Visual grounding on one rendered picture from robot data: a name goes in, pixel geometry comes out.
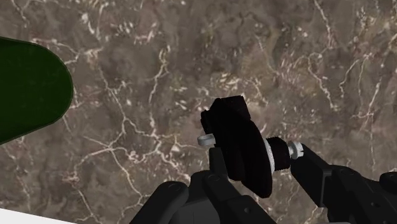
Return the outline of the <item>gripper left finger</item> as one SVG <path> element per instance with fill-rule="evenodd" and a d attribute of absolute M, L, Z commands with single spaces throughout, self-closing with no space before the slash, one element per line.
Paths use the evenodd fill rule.
<path fill-rule="evenodd" d="M 191 176 L 190 185 L 159 185 L 129 224 L 277 224 L 229 182 L 220 148 L 209 149 L 209 165 Z"/>

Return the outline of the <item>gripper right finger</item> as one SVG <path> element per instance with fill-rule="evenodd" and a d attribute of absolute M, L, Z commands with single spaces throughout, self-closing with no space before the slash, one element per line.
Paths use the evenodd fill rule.
<path fill-rule="evenodd" d="M 292 176 L 331 223 L 397 224 L 397 172 L 379 180 L 342 165 L 330 165 L 304 144 L 292 144 Z"/>

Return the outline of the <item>black disc tool with white fittings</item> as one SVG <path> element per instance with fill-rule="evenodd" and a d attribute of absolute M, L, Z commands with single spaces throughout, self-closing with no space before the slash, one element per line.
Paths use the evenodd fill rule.
<path fill-rule="evenodd" d="M 299 142 L 263 137 L 241 95 L 215 99 L 201 112 L 200 122 L 205 134 L 197 138 L 198 144 L 220 148 L 228 177 L 261 198 L 272 193 L 273 173 L 303 156 Z"/>

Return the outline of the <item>dark green rounded object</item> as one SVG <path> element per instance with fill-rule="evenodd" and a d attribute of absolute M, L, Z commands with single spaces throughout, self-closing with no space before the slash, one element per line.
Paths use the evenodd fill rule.
<path fill-rule="evenodd" d="M 71 74 L 55 53 L 0 36 L 0 145 L 55 123 L 72 98 Z"/>

